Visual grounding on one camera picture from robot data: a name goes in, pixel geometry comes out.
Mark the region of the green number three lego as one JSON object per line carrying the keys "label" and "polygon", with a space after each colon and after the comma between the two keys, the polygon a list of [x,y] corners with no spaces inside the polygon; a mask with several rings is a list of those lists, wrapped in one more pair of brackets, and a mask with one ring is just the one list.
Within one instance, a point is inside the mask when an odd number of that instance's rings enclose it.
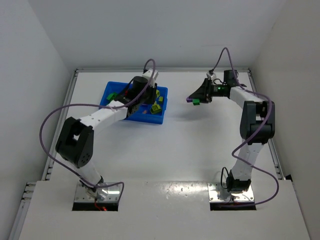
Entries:
{"label": "green number three lego", "polygon": [[199,100],[199,99],[193,99],[193,100],[192,100],[192,104],[193,104],[194,106],[200,105],[200,100]]}

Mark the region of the lime green lego brick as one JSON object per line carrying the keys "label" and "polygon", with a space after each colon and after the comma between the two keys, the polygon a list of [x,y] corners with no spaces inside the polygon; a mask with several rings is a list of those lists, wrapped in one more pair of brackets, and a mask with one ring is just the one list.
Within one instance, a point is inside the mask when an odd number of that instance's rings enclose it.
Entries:
{"label": "lime green lego brick", "polygon": [[151,107],[150,107],[150,113],[155,115],[155,114],[159,114],[162,112],[162,108],[159,104],[153,104]]}

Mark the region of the blue plastic sorting bin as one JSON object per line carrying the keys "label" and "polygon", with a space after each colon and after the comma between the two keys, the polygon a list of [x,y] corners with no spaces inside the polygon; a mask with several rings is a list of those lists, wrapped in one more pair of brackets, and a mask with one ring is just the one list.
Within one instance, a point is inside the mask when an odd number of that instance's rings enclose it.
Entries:
{"label": "blue plastic sorting bin", "polygon": [[[127,83],[125,82],[109,81],[106,84],[104,93],[100,100],[100,105],[103,105],[103,106],[108,105],[109,101],[107,100],[107,96],[111,93],[118,94],[126,85]],[[164,98],[163,104],[160,104],[158,102],[158,98],[156,99],[157,104],[160,105],[162,108],[162,112],[158,114],[151,114],[150,108],[152,104],[149,104],[149,105],[143,104],[139,107],[137,112],[135,112],[133,115],[128,117],[126,120],[161,125],[164,121],[165,111],[167,108],[168,88],[163,86],[158,86],[157,90],[159,90],[160,92],[160,97]]]}

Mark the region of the green square lego brick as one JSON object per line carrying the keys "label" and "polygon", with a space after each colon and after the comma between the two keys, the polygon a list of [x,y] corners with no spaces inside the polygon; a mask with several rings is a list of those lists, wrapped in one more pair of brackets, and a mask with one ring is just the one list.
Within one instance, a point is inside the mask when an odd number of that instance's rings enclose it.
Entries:
{"label": "green square lego brick", "polygon": [[109,101],[109,102],[111,102],[111,101],[113,101],[116,97],[117,97],[117,93],[116,92],[113,92],[113,93],[110,93],[108,96],[107,96],[107,100]]}

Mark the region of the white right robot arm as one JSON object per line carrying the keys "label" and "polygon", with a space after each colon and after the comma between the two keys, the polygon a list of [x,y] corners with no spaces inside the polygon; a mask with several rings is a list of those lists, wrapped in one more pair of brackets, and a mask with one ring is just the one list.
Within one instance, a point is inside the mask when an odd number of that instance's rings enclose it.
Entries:
{"label": "white right robot arm", "polygon": [[212,102],[214,97],[226,97],[241,109],[239,132],[242,144],[236,163],[227,172],[223,188],[229,193],[242,193],[251,185],[252,168],[255,165],[261,148],[275,135],[275,104],[263,100],[238,84],[237,72],[224,71],[223,81],[216,83],[218,78],[213,70],[206,74],[201,86],[187,97],[186,101],[197,106]]}

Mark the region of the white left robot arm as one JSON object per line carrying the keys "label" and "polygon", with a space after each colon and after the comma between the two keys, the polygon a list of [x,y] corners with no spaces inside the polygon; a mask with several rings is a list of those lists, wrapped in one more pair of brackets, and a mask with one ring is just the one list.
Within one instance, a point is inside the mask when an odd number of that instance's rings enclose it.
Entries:
{"label": "white left robot arm", "polygon": [[104,179],[96,170],[94,155],[95,137],[112,124],[127,119],[141,105],[152,104],[158,86],[144,76],[135,76],[119,93],[112,95],[105,108],[81,118],[69,117],[64,121],[55,151],[75,168],[80,182],[92,193],[104,188]]}

